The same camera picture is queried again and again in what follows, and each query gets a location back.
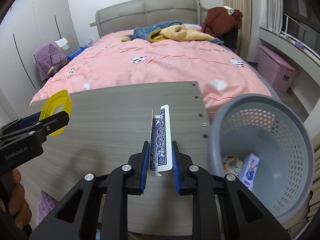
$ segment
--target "brown jacket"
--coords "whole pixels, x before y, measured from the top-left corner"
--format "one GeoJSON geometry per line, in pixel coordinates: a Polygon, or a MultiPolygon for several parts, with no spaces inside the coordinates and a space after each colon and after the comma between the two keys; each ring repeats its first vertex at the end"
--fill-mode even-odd
{"type": "Polygon", "coordinates": [[[233,27],[241,29],[242,16],[239,10],[235,10],[232,15],[228,15],[227,10],[223,7],[211,8],[202,24],[202,32],[221,38],[224,33],[229,32],[233,27]]]}

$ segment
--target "headboard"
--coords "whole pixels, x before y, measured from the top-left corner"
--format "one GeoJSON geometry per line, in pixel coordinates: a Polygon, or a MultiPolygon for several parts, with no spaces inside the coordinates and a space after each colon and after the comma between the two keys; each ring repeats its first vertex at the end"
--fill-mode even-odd
{"type": "Polygon", "coordinates": [[[134,0],[96,13],[99,36],[166,21],[200,25],[199,0],[134,0]]]}

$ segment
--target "purple storage box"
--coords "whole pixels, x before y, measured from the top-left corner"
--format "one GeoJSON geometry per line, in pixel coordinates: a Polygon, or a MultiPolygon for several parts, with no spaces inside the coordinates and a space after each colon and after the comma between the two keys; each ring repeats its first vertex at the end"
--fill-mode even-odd
{"type": "Polygon", "coordinates": [[[299,70],[273,50],[260,45],[258,72],[274,90],[287,92],[299,70]]]}

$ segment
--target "wooden tabletop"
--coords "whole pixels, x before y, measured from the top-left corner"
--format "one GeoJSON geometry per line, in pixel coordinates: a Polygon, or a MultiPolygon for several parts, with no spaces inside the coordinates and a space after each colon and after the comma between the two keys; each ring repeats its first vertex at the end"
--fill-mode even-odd
{"type": "MultiPolygon", "coordinates": [[[[165,104],[179,151],[207,168],[209,122],[196,82],[117,86],[70,96],[69,125],[61,134],[48,137],[41,156],[20,167],[55,199],[60,200],[85,174],[108,174],[141,152],[144,141],[150,140],[152,109],[157,114],[165,104]]],[[[44,103],[32,103],[26,116],[41,111],[44,103]]],[[[128,196],[128,230],[191,235],[192,197],[176,193],[171,171],[164,177],[148,176],[144,194],[128,196]]]]}

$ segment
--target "pink bedspread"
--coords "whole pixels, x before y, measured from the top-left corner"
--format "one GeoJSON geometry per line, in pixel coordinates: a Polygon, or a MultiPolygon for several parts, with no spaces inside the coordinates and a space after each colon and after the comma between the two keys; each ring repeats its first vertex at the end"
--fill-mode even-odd
{"type": "Polygon", "coordinates": [[[197,81],[212,121],[220,107],[247,93],[271,96],[250,67],[233,52],[209,41],[121,42],[132,31],[111,33],[87,48],[50,78],[32,102],[67,89],[82,90],[141,83],[197,81]]]}

